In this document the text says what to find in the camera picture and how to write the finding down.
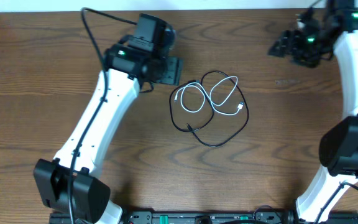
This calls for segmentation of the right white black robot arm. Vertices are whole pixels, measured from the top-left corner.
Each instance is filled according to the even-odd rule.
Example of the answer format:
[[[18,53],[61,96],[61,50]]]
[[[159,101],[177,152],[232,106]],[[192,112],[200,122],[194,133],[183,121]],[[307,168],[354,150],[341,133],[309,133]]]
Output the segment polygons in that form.
[[[298,27],[284,31],[268,54],[289,55],[315,68],[335,58],[342,88],[342,118],[320,140],[319,169],[282,223],[358,223],[358,214],[335,212],[335,204],[358,183],[358,8],[354,0],[329,0],[321,21],[314,7],[298,15]]]

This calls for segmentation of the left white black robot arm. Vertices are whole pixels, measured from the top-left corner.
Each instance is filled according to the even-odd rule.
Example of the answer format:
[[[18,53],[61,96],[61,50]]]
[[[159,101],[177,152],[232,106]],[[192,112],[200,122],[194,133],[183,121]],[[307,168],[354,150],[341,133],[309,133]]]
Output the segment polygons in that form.
[[[40,159],[34,179],[50,223],[119,223],[123,210],[100,180],[104,158],[125,113],[144,84],[177,85],[183,62],[171,57],[176,39],[166,21],[140,14],[133,34],[98,51],[95,91],[67,142],[50,161]]]

